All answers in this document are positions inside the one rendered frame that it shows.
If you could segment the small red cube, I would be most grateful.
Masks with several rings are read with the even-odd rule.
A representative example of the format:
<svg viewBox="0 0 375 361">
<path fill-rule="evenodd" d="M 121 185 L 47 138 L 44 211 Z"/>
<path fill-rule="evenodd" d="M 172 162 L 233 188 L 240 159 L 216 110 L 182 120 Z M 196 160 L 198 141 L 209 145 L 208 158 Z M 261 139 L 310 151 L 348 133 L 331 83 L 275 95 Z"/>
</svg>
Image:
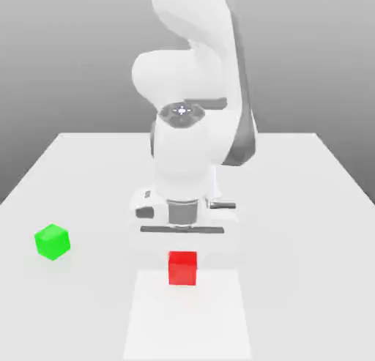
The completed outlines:
<svg viewBox="0 0 375 361">
<path fill-rule="evenodd" d="M 168 254 L 168 283 L 174 286 L 195 286 L 197 252 L 170 251 Z"/>
</svg>

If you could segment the small green cube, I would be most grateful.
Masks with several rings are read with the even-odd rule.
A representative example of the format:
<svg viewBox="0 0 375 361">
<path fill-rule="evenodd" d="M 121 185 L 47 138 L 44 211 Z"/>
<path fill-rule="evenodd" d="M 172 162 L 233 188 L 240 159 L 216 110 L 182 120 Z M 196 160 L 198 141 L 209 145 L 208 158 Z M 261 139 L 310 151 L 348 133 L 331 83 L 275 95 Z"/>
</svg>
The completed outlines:
<svg viewBox="0 0 375 361">
<path fill-rule="evenodd" d="M 50 224 L 34 235 L 37 252 L 49 260 L 56 260 L 70 250 L 68 230 Z"/>
</svg>

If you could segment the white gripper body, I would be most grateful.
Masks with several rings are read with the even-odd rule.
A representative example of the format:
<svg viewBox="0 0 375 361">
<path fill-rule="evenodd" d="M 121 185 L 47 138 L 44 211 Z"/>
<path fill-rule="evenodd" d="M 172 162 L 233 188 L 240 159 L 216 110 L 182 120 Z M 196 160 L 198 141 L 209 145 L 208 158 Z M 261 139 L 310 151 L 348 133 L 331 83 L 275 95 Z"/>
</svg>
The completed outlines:
<svg viewBox="0 0 375 361">
<path fill-rule="evenodd" d="M 237 226 L 224 222 L 193 226 L 137 222 L 128 226 L 128 248 L 157 254 L 169 251 L 233 253 L 237 250 Z"/>
</svg>

